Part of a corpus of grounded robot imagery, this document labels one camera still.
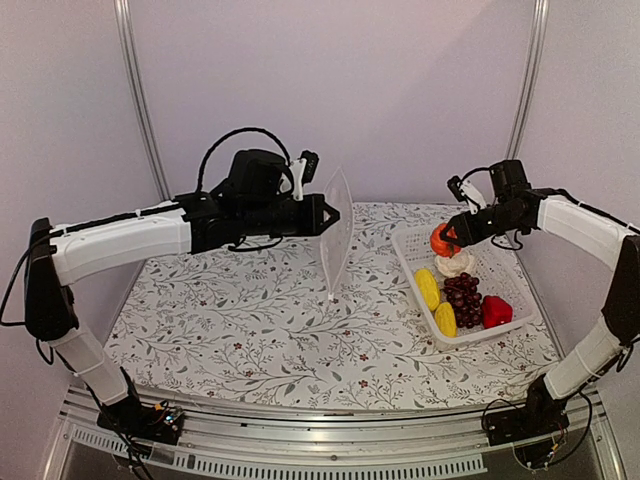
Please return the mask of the orange toy pumpkin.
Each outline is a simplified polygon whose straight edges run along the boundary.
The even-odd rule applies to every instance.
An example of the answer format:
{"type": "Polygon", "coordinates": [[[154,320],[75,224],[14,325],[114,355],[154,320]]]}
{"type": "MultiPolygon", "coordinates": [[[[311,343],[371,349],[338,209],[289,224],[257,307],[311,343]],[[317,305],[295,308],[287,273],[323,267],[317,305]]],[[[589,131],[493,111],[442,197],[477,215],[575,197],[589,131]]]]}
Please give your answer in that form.
{"type": "Polygon", "coordinates": [[[430,236],[430,246],[436,255],[444,258],[452,258],[461,252],[461,248],[441,238],[441,233],[445,227],[446,224],[442,223],[433,230],[430,236]]]}

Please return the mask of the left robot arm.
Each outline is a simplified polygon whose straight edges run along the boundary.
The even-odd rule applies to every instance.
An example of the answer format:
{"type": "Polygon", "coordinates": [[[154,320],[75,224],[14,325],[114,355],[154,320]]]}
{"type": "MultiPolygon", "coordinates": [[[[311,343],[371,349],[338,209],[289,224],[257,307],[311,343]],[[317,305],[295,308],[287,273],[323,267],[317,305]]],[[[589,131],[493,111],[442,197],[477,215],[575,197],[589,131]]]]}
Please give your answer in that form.
{"type": "Polygon", "coordinates": [[[241,150],[228,176],[210,191],[197,188],[148,209],[85,223],[54,227],[46,218],[35,221],[25,258],[26,330],[66,361],[126,433],[141,433],[148,412],[125,373],[80,326],[71,285],[153,257],[221,247],[241,252],[252,236],[319,236],[340,213],[324,195],[303,191],[317,164],[309,151],[289,160],[266,150],[241,150]]]}

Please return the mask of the white plastic basket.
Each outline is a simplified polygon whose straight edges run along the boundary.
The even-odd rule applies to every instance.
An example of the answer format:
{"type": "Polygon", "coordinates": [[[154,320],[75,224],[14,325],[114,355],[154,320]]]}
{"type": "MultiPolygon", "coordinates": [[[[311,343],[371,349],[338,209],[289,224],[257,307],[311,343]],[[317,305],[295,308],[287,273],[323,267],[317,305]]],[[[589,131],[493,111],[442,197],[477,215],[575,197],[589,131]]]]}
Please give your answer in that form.
{"type": "Polygon", "coordinates": [[[434,227],[405,228],[391,241],[438,350],[494,339],[536,318],[506,253],[476,245],[446,257],[435,234],[434,227]]]}

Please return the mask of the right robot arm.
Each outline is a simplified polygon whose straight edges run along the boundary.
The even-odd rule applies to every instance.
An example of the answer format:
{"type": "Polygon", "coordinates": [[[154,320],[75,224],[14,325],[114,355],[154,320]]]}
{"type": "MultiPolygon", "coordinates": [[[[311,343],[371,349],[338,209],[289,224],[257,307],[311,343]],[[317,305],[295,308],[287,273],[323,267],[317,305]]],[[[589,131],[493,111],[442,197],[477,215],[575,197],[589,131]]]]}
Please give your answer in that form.
{"type": "Polygon", "coordinates": [[[554,405],[610,368],[623,369],[639,342],[639,230],[564,189],[532,187],[519,160],[503,160],[485,171],[494,192],[492,203],[485,202],[467,175],[448,180],[454,197],[469,208],[447,222],[442,240],[464,248],[508,232],[528,235],[540,230],[598,259],[613,273],[596,325],[529,387],[530,404],[518,412],[516,422],[524,435],[537,436],[554,422],[554,405]]]}

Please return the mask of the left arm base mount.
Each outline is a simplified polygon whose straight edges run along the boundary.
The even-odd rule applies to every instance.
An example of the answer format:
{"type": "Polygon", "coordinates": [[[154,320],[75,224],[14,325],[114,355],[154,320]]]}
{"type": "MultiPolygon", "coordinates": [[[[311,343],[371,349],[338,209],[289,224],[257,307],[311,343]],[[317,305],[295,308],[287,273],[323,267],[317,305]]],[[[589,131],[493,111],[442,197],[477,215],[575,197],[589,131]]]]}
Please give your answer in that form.
{"type": "Polygon", "coordinates": [[[154,406],[144,405],[134,382],[122,371],[127,396],[113,405],[99,404],[97,425],[123,436],[157,443],[177,445],[184,425],[184,410],[163,400],[154,406]]]}

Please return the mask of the clear zip top bag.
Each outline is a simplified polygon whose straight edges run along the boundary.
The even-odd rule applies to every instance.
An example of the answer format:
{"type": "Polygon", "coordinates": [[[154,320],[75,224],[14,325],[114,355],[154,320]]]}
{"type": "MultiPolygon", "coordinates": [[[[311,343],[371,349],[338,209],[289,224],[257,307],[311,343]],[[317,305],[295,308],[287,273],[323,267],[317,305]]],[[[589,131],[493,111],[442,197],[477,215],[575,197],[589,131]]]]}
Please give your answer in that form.
{"type": "Polygon", "coordinates": [[[333,301],[336,299],[339,282],[346,269],[354,232],[353,201],[348,181],[341,167],[330,178],[324,194],[328,205],[340,214],[340,219],[321,235],[319,243],[327,297],[329,301],[333,301]]]}

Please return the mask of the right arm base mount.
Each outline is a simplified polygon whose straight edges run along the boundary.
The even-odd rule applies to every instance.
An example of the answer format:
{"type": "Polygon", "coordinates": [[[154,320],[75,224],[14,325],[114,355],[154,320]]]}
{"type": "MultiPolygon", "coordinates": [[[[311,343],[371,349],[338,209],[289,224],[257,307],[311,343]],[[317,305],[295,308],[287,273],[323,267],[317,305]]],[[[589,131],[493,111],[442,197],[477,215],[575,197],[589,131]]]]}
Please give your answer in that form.
{"type": "Polygon", "coordinates": [[[529,386],[522,406],[484,413],[481,426],[491,446],[559,432],[569,426],[567,402],[554,399],[544,380],[538,379],[529,386]]]}

